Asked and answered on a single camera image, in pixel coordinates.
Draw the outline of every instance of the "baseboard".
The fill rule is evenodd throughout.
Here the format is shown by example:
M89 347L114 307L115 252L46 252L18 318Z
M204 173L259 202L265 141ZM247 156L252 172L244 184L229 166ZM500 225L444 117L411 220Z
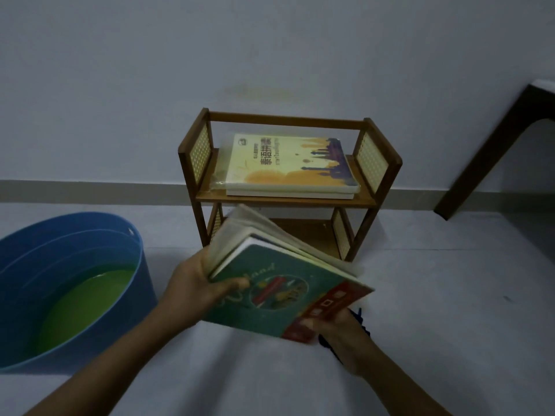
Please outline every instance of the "baseboard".
M383 209L433 210L446 191L393 188ZM0 180L0 202L190 205L184 184ZM464 211L555 212L555 194L473 192Z

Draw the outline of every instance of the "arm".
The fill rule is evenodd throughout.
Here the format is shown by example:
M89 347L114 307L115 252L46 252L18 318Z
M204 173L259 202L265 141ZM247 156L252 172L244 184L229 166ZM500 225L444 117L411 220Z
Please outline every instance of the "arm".
M141 323L26 414L108 415L158 350L227 294L249 286L245 278L208 283L202 265L206 251L177 266L159 304Z
M347 309L334 321L303 324L326 338L345 369L366 380L391 416L450 415L378 348Z

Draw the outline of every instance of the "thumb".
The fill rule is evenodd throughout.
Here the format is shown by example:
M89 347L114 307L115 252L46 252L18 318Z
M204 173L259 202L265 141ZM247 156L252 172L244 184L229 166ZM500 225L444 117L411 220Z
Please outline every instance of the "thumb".
M338 328L335 324L323 320L302 320L301 324L324 337L336 337Z
M209 285L210 297L213 302L217 302L225 298L228 294L238 290L245 290L249 286L249 279L246 277L235 277L218 283L211 283Z

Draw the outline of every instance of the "small wooden rack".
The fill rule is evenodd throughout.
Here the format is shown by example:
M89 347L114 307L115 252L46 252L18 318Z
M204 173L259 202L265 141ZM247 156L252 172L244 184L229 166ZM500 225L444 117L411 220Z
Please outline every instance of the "small wooden rack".
M358 130L355 150L352 155L347 155L347 160L353 176L360 184L360 192L352 200L334 200L228 196L225 190L210 190L210 180L218 160L218 149L214 147L210 124L214 121ZM203 246L210 244L210 240L225 219L221 208L223 203L274 207L333 207L330 220L292 218L274 219L274 222L307 244L346 261L355 258L402 165L401 157L370 118L355 121L234 114L209 111L208 108L200 111L179 145L178 153ZM214 204L208 225L201 208L203 202ZM356 234L345 211L348 208L367 209Z

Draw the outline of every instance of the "blue plastic tub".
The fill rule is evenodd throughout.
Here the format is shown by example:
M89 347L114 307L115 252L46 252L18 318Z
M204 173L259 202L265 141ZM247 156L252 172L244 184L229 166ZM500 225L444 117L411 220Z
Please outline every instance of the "blue plastic tub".
M70 340L35 355L35 336L61 296L94 268L130 266L135 273L111 308ZM28 226L0 240L0 372L72 374L155 305L143 242L127 220L84 212Z

